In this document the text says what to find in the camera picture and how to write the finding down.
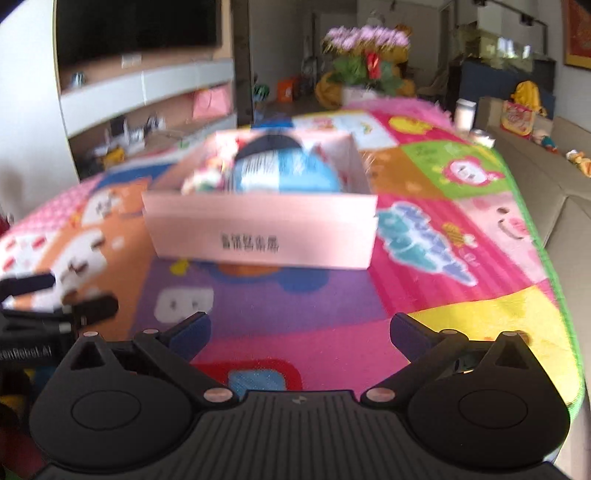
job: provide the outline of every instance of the open cardboard box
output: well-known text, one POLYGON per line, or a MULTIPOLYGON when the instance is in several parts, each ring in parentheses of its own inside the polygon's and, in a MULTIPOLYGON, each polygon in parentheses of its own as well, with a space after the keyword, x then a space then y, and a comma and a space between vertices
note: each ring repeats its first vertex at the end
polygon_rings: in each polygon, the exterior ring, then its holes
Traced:
POLYGON ((236 140, 265 131, 217 132, 144 192, 144 219, 159 257, 254 265, 365 269, 378 226, 352 136, 286 131, 304 149, 319 145, 344 179, 338 194, 202 192, 183 196, 184 179, 236 140))

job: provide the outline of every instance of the beige sofa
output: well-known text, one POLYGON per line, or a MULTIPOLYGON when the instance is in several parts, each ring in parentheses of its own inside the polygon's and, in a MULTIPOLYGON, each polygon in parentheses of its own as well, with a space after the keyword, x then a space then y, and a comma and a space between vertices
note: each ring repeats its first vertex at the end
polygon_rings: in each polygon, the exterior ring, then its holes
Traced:
MULTIPOLYGON (((562 155, 555 155, 500 128, 503 101, 482 98, 475 127, 496 138, 495 148, 525 200, 560 278, 577 332, 587 383, 591 374, 591 179, 564 157, 577 149, 591 154, 591 132, 561 118, 540 118, 562 155)), ((591 478, 590 410, 586 399, 557 465, 576 480, 591 478)))

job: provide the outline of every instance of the screw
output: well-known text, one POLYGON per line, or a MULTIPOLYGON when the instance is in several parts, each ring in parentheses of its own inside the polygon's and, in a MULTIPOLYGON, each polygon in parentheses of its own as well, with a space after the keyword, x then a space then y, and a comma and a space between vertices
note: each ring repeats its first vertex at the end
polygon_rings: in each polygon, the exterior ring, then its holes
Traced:
POLYGON ((203 394, 203 398, 211 403, 224 403, 233 397, 232 390, 227 388, 210 388, 203 394))
POLYGON ((376 403, 386 403, 392 401, 396 397, 396 393, 389 388, 376 387, 370 388, 365 396, 376 403))

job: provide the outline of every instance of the framed painting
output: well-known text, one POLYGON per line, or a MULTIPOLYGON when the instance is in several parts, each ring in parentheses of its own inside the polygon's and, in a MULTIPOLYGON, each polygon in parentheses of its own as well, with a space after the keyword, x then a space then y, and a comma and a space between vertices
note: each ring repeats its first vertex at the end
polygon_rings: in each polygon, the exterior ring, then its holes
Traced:
POLYGON ((563 0, 564 64, 591 70, 591 14, 576 0, 563 0))

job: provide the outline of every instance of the purple mat section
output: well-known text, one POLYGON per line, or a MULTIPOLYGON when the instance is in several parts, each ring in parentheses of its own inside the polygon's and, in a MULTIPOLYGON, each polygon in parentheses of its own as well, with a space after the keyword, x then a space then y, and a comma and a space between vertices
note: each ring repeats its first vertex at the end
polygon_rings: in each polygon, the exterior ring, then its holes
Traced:
POLYGON ((214 264, 191 263, 173 275, 154 260, 132 333, 166 329, 209 310, 212 340, 311 332, 382 320, 387 314, 367 271, 283 268, 263 277, 233 277, 214 264))

